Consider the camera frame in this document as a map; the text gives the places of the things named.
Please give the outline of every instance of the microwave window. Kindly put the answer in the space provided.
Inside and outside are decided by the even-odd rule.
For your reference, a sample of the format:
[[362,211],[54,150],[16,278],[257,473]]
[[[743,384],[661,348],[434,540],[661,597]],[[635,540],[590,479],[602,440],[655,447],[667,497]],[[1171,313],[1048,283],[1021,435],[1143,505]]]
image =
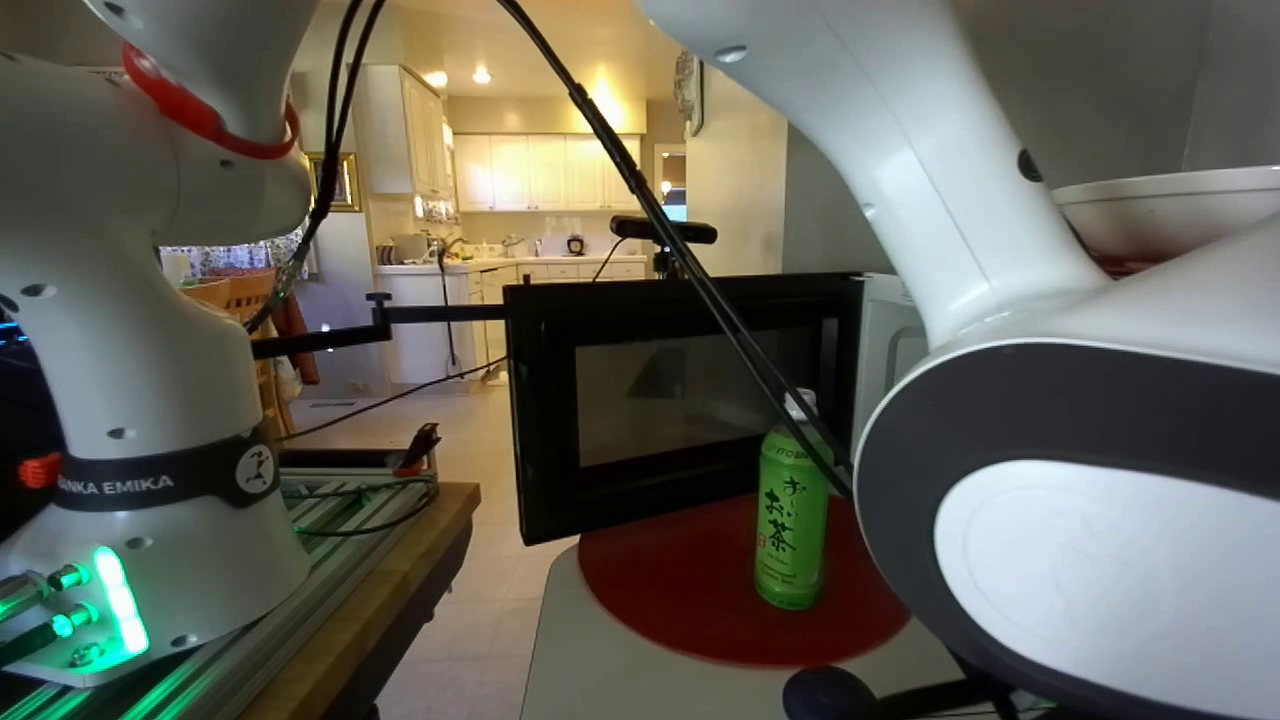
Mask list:
[[[756,332],[792,384],[816,384],[810,326]],[[725,335],[577,348],[581,464],[621,464],[701,445],[764,435],[773,417]]]

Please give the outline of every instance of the ceiling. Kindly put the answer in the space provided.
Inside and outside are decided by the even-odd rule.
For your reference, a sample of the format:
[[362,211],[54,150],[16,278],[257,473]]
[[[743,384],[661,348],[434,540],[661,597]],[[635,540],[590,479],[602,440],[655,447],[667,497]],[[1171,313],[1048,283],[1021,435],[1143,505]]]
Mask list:
[[[387,45],[417,70],[443,69],[451,97],[562,97],[531,38],[497,0],[390,0]],[[635,0],[524,0],[581,85],[621,97],[672,97],[676,45]]]

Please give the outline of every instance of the bottle cap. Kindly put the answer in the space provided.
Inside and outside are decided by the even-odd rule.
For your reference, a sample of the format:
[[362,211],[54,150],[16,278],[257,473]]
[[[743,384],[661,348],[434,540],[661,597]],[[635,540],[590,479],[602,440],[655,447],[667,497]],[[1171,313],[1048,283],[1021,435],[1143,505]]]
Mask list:
[[795,391],[789,391],[789,400],[783,400],[783,408],[789,408],[792,420],[810,420],[810,417],[804,417],[804,408],[795,404],[795,394],[804,394],[804,404],[816,408],[816,391],[810,391],[810,388],[795,388]]

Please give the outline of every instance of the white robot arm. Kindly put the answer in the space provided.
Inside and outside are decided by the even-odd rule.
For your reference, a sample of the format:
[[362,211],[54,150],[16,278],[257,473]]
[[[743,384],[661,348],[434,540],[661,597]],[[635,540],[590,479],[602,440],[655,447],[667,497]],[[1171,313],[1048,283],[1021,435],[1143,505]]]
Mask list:
[[18,670],[98,683],[244,627],[308,573],[261,435],[249,332],[180,301],[154,242],[301,225],[312,187],[285,77],[312,2],[90,0],[127,38],[127,77],[0,56],[0,302],[32,335],[69,440],[53,507],[0,567],[47,574],[119,552],[142,632],[124,643],[96,624]]
[[932,356],[856,513],[966,662],[1089,713],[1274,717],[1280,225],[1108,278],[1014,166],[947,0],[643,0],[847,181]]

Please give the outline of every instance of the red circular mat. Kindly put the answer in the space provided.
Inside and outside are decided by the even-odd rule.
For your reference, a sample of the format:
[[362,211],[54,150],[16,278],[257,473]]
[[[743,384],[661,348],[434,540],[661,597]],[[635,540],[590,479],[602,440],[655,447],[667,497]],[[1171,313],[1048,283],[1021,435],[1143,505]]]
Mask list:
[[827,588],[806,613],[752,590],[756,497],[588,530],[581,567],[596,598],[631,632],[725,662],[835,662],[907,624],[881,583],[847,505],[831,498]]

